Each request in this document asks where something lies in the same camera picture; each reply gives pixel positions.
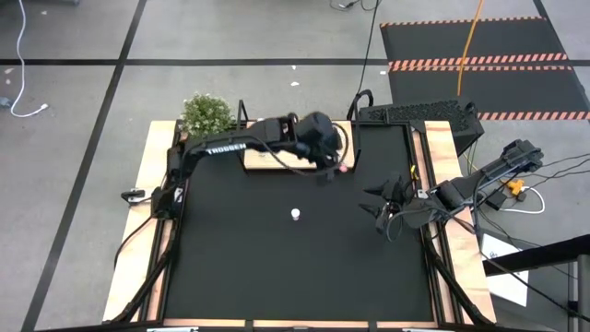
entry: paper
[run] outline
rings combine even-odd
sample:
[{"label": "paper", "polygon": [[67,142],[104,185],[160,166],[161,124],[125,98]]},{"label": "paper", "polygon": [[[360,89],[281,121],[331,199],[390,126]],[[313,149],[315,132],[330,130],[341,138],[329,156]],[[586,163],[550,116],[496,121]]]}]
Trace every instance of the paper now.
[{"label": "paper", "polygon": [[[481,252],[489,258],[513,254],[519,251],[518,248],[509,243],[498,240],[488,234],[483,235]],[[528,282],[528,271],[516,272],[514,274],[524,282]],[[528,288],[515,277],[509,274],[488,277],[488,287],[492,294],[526,307]]]}]

